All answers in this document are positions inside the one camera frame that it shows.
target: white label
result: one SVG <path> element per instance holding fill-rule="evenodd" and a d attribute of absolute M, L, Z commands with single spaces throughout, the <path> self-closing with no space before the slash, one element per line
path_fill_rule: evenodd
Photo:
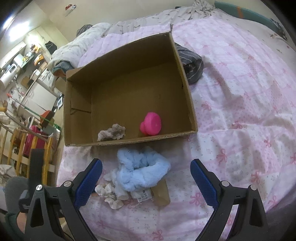
<path fill-rule="evenodd" d="M 150 188 L 145 189 L 141 192 L 131 192 L 131 195 L 133 198 L 136 198 L 138 202 L 142 202 L 148 199 L 152 198 L 151 190 Z"/>

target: silver screw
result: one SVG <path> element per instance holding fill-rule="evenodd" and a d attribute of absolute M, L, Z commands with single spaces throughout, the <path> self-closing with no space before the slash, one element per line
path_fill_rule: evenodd
<path fill-rule="evenodd" d="M 255 185 L 251 185 L 251 189 L 256 191 L 257 190 L 257 187 Z"/>
<path fill-rule="evenodd" d="M 37 191 L 40 191 L 41 189 L 42 189 L 42 185 L 39 184 L 39 185 L 36 187 L 36 190 L 37 190 Z"/>
<path fill-rule="evenodd" d="M 227 182 L 227 181 L 222 181 L 221 183 L 222 183 L 222 186 L 224 186 L 224 187 L 228 187 L 229 186 L 229 182 Z"/>
<path fill-rule="evenodd" d="M 65 182 L 64 182 L 64 187 L 70 187 L 71 184 L 72 184 L 71 181 L 65 181 Z"/>

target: pink bottle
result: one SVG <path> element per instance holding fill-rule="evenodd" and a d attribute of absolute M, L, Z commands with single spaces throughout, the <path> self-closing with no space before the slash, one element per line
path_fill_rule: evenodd
<path fill-rule="evenodd" d="M 161 118 L 155 112 L 148 112 L 140 124 L 140 131 L 144 135 L 156 136 L 161 130 Z"/>

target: orange stripe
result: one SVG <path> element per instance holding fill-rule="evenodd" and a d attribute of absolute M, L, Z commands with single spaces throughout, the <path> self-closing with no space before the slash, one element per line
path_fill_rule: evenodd
<path fill-rule="evenodd" d="M 237 13 L 239 14 L 239 18 L 244 18 L 241 7 L 237 7 Z"/>

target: pink and white blanket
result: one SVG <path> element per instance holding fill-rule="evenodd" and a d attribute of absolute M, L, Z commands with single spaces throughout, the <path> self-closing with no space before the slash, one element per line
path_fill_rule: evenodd
<path fill-rule="evenodd" d="M 122 35 L 109 34 L 93 44 L 79 66 L 169 28 L 148 26 Z M 152 201 L 135 206 L 135 200 L 128 200 L 121 209 L 112 210 L 103 199 L 90 197 L 80 211 L 97 237 L 195 240 L 213 209 L 191 177 L 189 164 L 194 158 L 233 186 L 255 184 L 267 213 L 295 201 L 294 195 L 287 195 L 296 183 L 295 74 L 263 42 L 221 19 L 175 24 L 172 35 L 176 43 L 201 55 L 205 64 L 202 78 L 190 86 L 198 133 L 148 143 L 171 162 L 166 176 L 168 206 L 158 208 Z M 57 185 L 72 180 L 93 158 L 103 161 L 107 173 L 117 164 L 118 148 L 65 147 Z M 235 212 L 234 208 L 222 239 L 227 237 Z M 283 220 L 284 214 L 277 215 L 271 223 L 276 229 Z"/>

